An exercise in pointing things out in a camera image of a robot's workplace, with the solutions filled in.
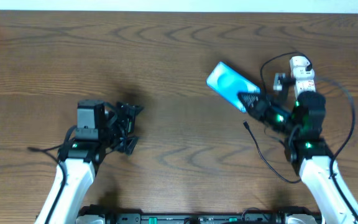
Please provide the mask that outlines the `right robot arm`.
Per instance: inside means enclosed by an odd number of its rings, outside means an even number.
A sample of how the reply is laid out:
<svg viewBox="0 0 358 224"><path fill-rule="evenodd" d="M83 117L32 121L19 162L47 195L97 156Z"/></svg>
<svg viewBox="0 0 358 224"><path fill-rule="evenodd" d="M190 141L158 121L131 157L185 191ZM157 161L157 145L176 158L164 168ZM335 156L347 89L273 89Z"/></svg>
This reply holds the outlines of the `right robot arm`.
<svg viewBox="0 0 358 224"><path fill-rule="evenodd" d="M239 92L237 97L249 116L285 135L285 157L311 192L326 222L358 223L358 203L341 176L337 154L321 137L325 97L304 91L292 111L262 93Z"/></svg>

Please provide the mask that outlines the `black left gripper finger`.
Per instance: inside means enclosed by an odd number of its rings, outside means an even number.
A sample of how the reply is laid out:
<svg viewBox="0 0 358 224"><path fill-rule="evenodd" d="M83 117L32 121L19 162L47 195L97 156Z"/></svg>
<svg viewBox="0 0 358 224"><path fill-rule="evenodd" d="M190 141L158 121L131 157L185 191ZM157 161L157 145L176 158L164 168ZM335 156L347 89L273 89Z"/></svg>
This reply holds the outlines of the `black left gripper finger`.
<svg viewBox="0 0 358 224"><path fill-rule="evenodd" d="M127 155L131 155L138 141L139 138L137 136L128 137L124 146L124 153Z"/></svg>
<svg viewBox="0 0 358 224"><path fill-rule="evenodd" d="M128 117L136 117L143 109L144 109L143 106L127 104L126 115Z"/></svg>

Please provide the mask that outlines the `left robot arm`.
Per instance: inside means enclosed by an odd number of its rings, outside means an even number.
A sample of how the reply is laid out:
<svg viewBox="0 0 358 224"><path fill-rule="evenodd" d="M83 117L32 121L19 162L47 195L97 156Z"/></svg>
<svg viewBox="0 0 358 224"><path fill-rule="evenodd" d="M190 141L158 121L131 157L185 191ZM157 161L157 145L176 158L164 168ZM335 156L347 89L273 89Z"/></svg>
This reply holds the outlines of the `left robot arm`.
<svg viewBox="0 0 358 224"><path fill-rule="evenodd" d="M56 146L57 170L48 197L36 223L115 223L117 218L99 205L83 206L106 155L131 155L139 138L134 135L135 119L142 106L102 100L81 100L77 124Z"/></svg>

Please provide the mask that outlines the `blue screen smartphone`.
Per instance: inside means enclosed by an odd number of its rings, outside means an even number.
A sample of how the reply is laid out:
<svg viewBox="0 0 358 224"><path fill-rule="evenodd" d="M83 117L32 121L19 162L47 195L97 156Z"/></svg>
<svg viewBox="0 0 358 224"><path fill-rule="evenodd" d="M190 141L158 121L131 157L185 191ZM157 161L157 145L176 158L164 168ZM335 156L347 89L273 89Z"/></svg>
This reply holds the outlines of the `blue screen smartphone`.
<svg viewBox="0 0 358 224"><path fill-rule="evenodd" d="M206 79L206 84L242 113L246 108L239 100L239 92L260 93L260 88L244 78L224 62L219 62Z"/></svg>

